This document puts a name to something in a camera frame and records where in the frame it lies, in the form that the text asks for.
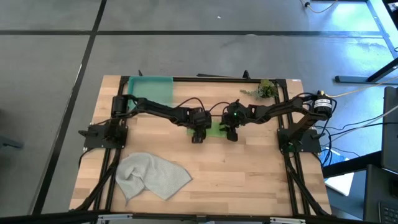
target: cloth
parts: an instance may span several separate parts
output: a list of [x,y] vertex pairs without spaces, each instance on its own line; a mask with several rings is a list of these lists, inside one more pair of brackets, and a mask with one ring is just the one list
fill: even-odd
[[121,161],[116,171],[116,182],[126,202],[144,189],[167,200],[191,180],[183,167],[144,152],[130,154]]

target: table leg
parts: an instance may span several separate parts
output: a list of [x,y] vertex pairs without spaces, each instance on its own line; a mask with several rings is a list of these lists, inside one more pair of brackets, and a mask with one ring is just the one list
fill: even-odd
[[329,178],[366,169],[366,166],[369,164],[381,167],[381,151],[326,166],[322,170],[323,177]]
[[[382,67],[375,74],[370,77],[352,77],[352,76],[342,76],[338,75],[335,77],[338,83],[359,83],[359,84],[376,84],[387,79],[381,80],[386,75],[390,74],[392,71],[398,68],[398,58],[395,58],[392,62],[388,63],[386,66]],[[388,85],[398,85],[398,80],[393,80],[386,83]]]

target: wooden board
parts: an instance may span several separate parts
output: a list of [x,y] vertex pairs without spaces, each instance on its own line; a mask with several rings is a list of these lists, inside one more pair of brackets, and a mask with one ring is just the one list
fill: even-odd
[[[120,76],[104,76],[93,115],[94,123],[109,117],[119,80]],[[303,92],[300,80],[287,80],[287,84],[290,98]],[[238,98],[246,106],[275,103],[274,99],[256,101],[239,92],[241,89],[256,88],[255,83],[174,82],[173,104],[177,105],[193,96],[200,98],[205,108],[219,101],[232,102]],[[185,106],[199,106],[199,103],[192,100]],[[223,105],[219,105],[212,114],[221,114],[222,110]],[[302,115],[294,113],[293,117],[297,122]],[[277,143],[277,118],[266,124],[240,127],[237,131],[238,142],[207,137],[203,144],[192,144],[186,128],[148,114],[129,119],[127,125],[128,139],[121,159],[134,152],[149,152],[183,166],[193,180],[168,201],[145,190],[126,204],[123,193],[116,186],[112,211],[209,215],[292,214],[285,165]],[[100,174],[103,154],[104,150],[98,149],[83,158],[70,208],[79,206],[93,190]],[[330,212],[319,161],[311,154],[300,155],[306,186],[323,209]],[[295,189],[298,207],[302,211],[299,189],[297,186]]]

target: green sponge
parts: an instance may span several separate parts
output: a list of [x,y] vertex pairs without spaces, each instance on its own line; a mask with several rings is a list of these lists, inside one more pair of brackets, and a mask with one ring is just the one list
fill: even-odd
[[[213,136],[219,138],[226,138],[226,131],[220,131],[220,128],[223,128],[224,125],[220,125],[219,121],[211,122],[211,128],[206,129],[206,136]],[[195,131],[193,129],[187,129],[187,135],[193,136]]]

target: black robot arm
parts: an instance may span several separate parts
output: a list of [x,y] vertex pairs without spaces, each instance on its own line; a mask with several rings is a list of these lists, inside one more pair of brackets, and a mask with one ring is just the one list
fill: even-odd
[[[132,100],[136,105],[128,113],[121,111],[127,105],[128,100]],[[153,102],[147,98],[138,98],[133,95],[114,96],[112,116],[115,118],[131,118],[139,113],[148,113],[161,118],[170,120],[177,126],[183,126],[195,130],[192,136],[192,143],[202,143],[206,138],[206,128],[211,128],[211,115],[201,107],[187,108],[178,106],[171,108],[160,103]]]
[[[303,104],[308,101],[313,101],[311,110],[303,107]],[[226,107],[226,112],[221,117],[221,124],[225,125],[224,130],[227,131],[227,138],[231,141],[237,141],[236,128],[248,123],[266,123],[273,117],[292,112],[302,113],[304,117],[289,128],[289,141],[301,139],[304,132],[317,121],[329,119],[332,114],[331,99],[321,94],[296,96],[291,100],[271,106],[249,105],[248,107],[243,106],[237,100]]]

